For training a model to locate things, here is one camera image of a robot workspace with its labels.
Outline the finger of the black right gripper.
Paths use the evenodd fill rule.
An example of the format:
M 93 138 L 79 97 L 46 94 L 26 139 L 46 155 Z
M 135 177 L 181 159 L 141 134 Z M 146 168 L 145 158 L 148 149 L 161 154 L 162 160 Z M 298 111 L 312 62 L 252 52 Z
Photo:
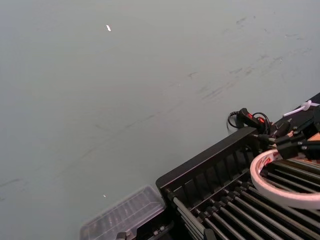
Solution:
M 275 140 L 276 150 L 283 159 L 320 160 L 320 141 L 307 140 L 304 135 L 283 136 Z
M 320 107 L 312 107 L 311 110 L 301 111 L 293 117 L 293 135 L 312 137 L 320 132 Z

